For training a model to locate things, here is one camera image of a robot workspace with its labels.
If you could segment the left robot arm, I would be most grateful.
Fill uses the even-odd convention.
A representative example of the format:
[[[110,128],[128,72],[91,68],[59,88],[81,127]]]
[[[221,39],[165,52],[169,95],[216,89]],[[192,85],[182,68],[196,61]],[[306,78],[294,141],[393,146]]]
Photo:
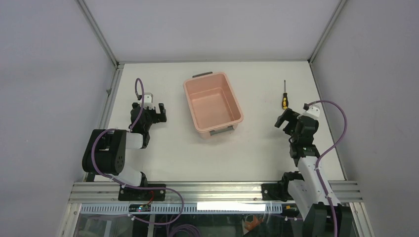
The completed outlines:
[[[124,129],[95,129],[92,131],[82,158],[85,172],[95,175],[103,174],[114,181],[120,181],[123,187],[148,187],[146,175],[126,164],[126,150],[147,148],[150,141],[149,130],[153,124],[167,122],[166,109],[163,103],[156,107],[147,103],[141,110],[140,104],[134,102],[130,111],[131,121],[135,122],[132,132]]]

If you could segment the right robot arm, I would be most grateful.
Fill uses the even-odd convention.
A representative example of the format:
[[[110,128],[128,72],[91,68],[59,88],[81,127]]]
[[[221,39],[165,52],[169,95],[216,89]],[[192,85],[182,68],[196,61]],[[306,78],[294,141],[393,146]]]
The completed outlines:
[[[314,144],[319,115],[319,107],[305,106],[303,114],[287,108],[278,117],[275,127],[287,122],[283,131],[290,136],[290,156],[298,169],[284,173],[280,185],[300,211],[302,236],[349,237],[352,235],[351,209],[341,204],[323,178],[321,155]]]

